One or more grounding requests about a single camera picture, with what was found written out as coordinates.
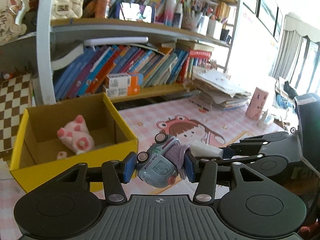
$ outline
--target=pink checkered tablecloth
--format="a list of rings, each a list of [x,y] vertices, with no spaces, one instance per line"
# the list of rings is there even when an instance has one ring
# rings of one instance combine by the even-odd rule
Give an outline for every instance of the pink checkered tablecloth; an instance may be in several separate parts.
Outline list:
[[[214,146],[222,146],[250,135],[260,135],[282,130],[271,124],[266,130],[257,127],[256,121],[245,116],[246,107],[229,111],[206,112],[187,99],[169,101],[120,111],[121,116],[139,138],[139,151],[147,150],[154,142],[154,136],[165,130],[175,133],[182,142],[192,143],[200,139]],[[189,194],[196,189],[196,183],[186,180],[176,183],[165,191],[159,191],[140,179],[132,179],[123,185],[127,196],[131,194]],[[227,191],[217,187],[216,198]],[[104,198],[103,191],[95,193]],[[16,240],[21,236],[13,217],[13,208],[23,190],[14,179],[0,180],[0,239]]]

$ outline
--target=toy car window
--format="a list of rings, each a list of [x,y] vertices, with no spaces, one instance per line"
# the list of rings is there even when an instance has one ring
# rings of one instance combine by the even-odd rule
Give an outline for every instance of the toy car window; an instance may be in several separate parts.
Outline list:
[[[157,165],[153,167],[153,170],[159,175],[165,175],[170,171],[170,167],[163,161],[159,161]]]

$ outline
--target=purple toy part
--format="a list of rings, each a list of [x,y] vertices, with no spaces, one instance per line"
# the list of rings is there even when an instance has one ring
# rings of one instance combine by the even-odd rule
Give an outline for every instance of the purple toy part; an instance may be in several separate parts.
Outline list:
[[[186,151],[191,151],[189,145],[174,145],[166,153],[165,158],[168,159],[174,166],[177,167],[178,173],[182,179],[185,179],[186,172],[183,169],[184,154]]]

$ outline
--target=cartoon wall decoration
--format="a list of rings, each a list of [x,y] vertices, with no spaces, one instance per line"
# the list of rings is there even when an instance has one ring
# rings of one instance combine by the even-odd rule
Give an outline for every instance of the cartoon wall decoration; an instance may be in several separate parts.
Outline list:
[[[188,119],[184,115],[176,115],[174,119],[161,121],[157,127],[163,133],[176,136],[182,144],[201,140],[215,147],[223,147],[226,143],[224,137],[195,119]]]

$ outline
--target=orange bottle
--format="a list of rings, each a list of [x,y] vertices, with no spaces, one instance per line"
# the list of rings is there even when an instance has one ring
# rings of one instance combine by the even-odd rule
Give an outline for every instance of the orange bottle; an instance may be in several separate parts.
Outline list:
[[[110,3],[110,0],[98,0],[94,16],[96,18],[108,18],[109,3]]]

